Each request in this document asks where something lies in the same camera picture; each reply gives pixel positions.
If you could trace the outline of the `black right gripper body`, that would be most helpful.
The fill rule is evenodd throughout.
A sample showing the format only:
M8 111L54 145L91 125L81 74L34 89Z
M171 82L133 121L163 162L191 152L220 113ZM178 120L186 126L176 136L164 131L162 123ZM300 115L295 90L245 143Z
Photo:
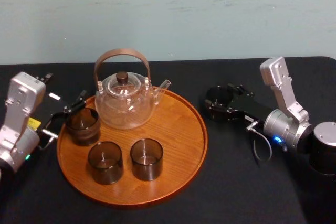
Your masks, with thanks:
M265 121L271 113L271 108L262 105L250 95L239 95L228 105L231 119L243 119L246 122L258 122L257 127L263 130Z

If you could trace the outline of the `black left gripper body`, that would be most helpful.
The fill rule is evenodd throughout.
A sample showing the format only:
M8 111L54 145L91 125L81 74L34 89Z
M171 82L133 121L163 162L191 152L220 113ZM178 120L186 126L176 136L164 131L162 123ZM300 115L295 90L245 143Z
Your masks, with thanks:
M40 125L35 130L39 137L43 136L43 130L49 130L48 125L53 115L64 113L65 106L68 106L68 104L60 96L52 92L46 92L42 103L30 116L40 122Z

